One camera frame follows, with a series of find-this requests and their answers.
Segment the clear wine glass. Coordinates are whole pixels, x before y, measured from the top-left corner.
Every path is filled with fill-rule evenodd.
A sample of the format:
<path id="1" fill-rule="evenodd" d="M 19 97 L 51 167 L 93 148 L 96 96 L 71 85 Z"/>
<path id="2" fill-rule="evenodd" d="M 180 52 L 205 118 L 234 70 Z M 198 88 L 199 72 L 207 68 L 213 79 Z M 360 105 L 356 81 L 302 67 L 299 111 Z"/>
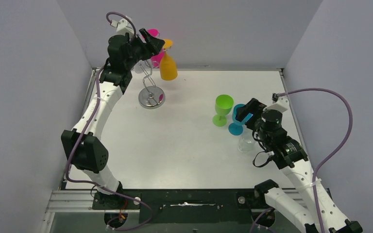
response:
<path id="1" fill-rule="evenodd" d="M 141 74 L 143 73 L 143 66 L 141 63 L 137 63 L 134 68 L 133 68 L 133 71 L 136 73 L 136 74 Z"/>
<path id="2" fill-rule="evenodd" d="M 238 150 L 241 153 L 248 153 L 255 148 L 255 140 L 252 133 L 252 130 L 245 129 L 241 134 L 238 141 Z"/>

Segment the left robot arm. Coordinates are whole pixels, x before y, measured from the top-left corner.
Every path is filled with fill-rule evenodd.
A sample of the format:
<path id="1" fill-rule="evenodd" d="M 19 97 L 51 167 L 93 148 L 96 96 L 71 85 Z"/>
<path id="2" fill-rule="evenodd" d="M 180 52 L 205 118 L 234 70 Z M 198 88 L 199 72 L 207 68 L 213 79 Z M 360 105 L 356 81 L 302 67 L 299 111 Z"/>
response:
<path id="1" fill-rule="evenodd" d="M 78 123 L 61 134 L 67 157 L 65 178 L 71 166 L 83 171 L 96 186 L 96 202 L 111 209 L 121 208 L 129 196 L 123 194 L 122 183 L 107 166 L 109 152 L 101 142 L 105 124 L 118 100 L 123 96 L 132 79 L 132 69 L 139 61 L 158 55 L 165 45 L 163 39 L 152 36 L 144 28 L 137 34 L 117 34 L 108 40 L 108 58 L 95 79 L 95 94 Z"/>

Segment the blue wine glass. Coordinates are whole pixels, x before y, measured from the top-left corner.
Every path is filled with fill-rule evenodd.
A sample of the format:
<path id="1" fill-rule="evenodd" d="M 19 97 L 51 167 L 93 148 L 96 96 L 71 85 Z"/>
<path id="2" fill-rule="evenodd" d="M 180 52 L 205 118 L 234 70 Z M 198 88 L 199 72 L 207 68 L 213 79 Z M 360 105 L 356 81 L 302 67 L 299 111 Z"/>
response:
<path id="1" fill-rule="evenodd" d="M 241 121 L 237 121 L 236 120 L 236 114 L 237 114 L 237 109 L 239 107 L 242 107 L 244 106 L 245 104 L 237 104 L 234 108 L 233 108 L 233 111 L 232 111 L 232 123 L 228 126 L 228 131 L 229 133 L 231 133 L 232 135 L 235 135 L 235 136 L 238 136 L 238 135 L 241 135 L 243 133 L 243 125 L 253 116 L 253 114 L 249 113 L 245 118 L 244 120 L 241 122 Z"/>

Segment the green wine glass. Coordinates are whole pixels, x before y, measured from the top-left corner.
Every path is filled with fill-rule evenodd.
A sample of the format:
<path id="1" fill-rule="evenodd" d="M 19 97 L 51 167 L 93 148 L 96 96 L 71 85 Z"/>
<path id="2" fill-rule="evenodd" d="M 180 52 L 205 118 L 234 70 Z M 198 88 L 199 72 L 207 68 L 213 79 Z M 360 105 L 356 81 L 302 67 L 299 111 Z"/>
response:
<path id="1" fill-rule="evenodd" d="M 231 96 L 223 94 L 215 99 L 216 115 L 213 116 L 212 122 L 217 127 L 223 127 L 227 123 L 226 116 L 230 113 L 234 106 L 234 100 Z"/>

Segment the orange wine glass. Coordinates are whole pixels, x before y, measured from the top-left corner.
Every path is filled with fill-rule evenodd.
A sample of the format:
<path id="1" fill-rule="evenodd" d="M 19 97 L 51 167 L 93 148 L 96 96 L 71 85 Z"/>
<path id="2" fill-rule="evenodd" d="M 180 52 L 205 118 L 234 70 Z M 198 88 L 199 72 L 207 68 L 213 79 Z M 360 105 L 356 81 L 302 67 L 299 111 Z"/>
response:
<path id="1" fill-rule="evenodd" d="M 173 41 L 170 39 L 163 39 L 164 46 L 160 54 L 162 54 L 162 58 L 159 64 L 160 76 L 161 79 L 164 81 L 172 81 L 177 78 L 178 71 L 175 61 L 168 55 L 168 50 L 173 45 Z"/>

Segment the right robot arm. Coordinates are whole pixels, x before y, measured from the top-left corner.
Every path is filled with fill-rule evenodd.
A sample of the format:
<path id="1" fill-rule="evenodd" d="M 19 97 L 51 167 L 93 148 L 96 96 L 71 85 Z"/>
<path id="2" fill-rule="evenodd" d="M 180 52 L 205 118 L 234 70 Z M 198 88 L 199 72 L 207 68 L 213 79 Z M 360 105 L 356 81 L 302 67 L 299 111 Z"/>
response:
<path id="1" fill-rule="evenodd" d="M 313 178 L 314 170 L 305 150 L 283 129 L 283 113 L 289 109 L 289 100 L 280 97 L 269 106 L 251 99 L 236 110 L 235 119 L 252 130 L 268 155 L 267 161 L 276 164 L 305 204 L 294 201 L 273 180 L 254 187 L 256 198 L 280 212 L 302 233 L 363 232 L 357 221 L 350 220 L 335 205 L 320 180 Z"/>

